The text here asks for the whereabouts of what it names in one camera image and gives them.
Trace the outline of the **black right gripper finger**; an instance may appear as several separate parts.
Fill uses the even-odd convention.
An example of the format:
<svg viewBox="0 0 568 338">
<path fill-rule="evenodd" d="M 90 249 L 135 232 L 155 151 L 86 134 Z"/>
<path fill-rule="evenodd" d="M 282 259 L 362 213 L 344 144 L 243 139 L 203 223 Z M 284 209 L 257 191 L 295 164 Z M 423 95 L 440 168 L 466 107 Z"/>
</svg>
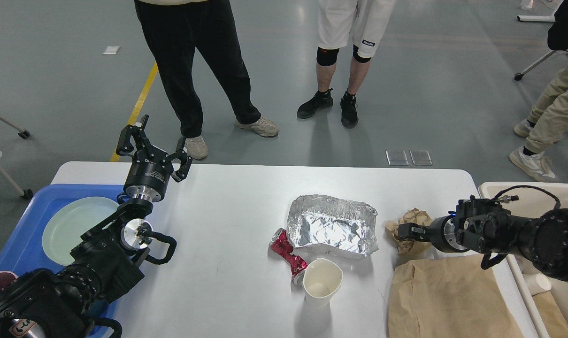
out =
<svg viewBox="0 0 568 338">
<path fill-rule="evenodd" d="M 430 243 L 430 227 L 428 225 L 418 225 L 415 223 L 405 223 L 398 226 L 399 240 L 415 240 L 418 242 Z"/>
</svg>

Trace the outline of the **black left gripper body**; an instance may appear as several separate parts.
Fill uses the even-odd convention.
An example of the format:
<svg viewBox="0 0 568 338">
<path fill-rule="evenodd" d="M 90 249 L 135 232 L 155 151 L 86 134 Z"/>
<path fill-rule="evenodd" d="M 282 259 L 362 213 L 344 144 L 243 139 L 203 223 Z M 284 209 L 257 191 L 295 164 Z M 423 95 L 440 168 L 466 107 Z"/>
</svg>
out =
<svg viewBox="0 0 568 338">
<path fill-rule="evenodd" d="M 151 158 L 147 153 L 134 153 L 123 186 L 124 194 L 150 202 L 162 201 L 173 173 L 172 163 L 162 162 L 166 156 L 167 153 L 155 153 Z"/>
</svg>

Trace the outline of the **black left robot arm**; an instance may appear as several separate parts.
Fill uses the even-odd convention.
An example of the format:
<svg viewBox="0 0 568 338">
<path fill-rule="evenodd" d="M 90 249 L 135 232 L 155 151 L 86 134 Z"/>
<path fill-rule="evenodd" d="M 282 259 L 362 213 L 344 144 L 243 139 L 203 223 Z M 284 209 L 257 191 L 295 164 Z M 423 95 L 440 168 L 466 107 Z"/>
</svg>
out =
<svg viewBox="0 0 568 338">
<path fill-rule="evenodd" d="M 168 154 L 145 133 L 149 116 L 123 128 L 116 154 L 132 158 L 115 212 L 81 235 L 73 263 L 54 273 L 46 268 L 0 288 L 0 338 L 86 338 L 97 326 L 120 338 L 121 324 L 94 316 L 97 301 L 111 303 L 144 277 L 140 265 L 168 263 L 176 239 L 153 230 L 146 217 L 164 199 L 169 180 L 184 180 L 192 164 L 181 138 Z"/>
</svg>

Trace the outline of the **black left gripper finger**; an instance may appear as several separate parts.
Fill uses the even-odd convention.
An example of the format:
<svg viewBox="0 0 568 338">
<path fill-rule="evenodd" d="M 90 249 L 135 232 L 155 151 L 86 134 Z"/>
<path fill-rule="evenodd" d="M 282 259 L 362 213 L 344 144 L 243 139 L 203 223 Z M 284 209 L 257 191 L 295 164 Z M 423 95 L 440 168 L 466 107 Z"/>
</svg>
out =
<svg viewBox="0 0 568 338">
<path fill-rule="evenodd" d="M 181 182 L 188 176 L 188 172 L 192 165 L 192 157 L 188 155 L 185 148 L 186 138 L 183 136 L 177 143 L 177 148 L 174 153 L 166 155 L 166 169 L 170 173 L 171 178 L 175 182 Z M 173 161 L 179 160 L 179 169 L 173 169 Z"/>
<path fill-rule="evenodd" d="M 145 133 L 148 119 L 149 115 L 145 114 L 139 122 L 128 124 L 122 129 L 117 141 L 116 155 L 129 156 L 132 160 L 153 160 L 153 146 Z"/>
</svg>

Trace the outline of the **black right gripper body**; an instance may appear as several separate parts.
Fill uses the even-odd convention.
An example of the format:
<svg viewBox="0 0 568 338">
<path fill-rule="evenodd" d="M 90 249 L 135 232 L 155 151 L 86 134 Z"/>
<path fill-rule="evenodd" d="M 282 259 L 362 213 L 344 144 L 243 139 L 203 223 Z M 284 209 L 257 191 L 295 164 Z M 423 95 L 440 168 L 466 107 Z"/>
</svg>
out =
<svg viewBox="0 0 568 338">
<path fill-rule="evenodd" d="M 451 215 L 434 219 L 429 226 L 428 237 L 432 245 L 441 252 L 459 252 L 455 238 L 455 224 Z"/>
</svg>

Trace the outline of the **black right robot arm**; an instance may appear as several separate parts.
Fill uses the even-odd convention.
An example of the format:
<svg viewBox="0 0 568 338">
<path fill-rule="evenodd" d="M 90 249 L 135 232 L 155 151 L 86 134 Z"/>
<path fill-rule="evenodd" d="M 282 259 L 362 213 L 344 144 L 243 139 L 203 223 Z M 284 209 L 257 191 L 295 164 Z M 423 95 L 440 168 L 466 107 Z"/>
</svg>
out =
<svg viewBox="0 0 568 338">
<path fill-rule="evenodd" d="M 472 250 L 483 254 L 481 268 L 501 263 L 508 254 L 524 257 L 542 274 L 568 282 L 568 209 L 555 205 L 539 218 L 512 215 L 504 203 L 517 201 L 508 190 L 491 199 L 473 195 L 458 201 L 456 210 L 430 225 L 400 224 L 401 240 L 429 242 L 444 253 Z"/>
</svg>

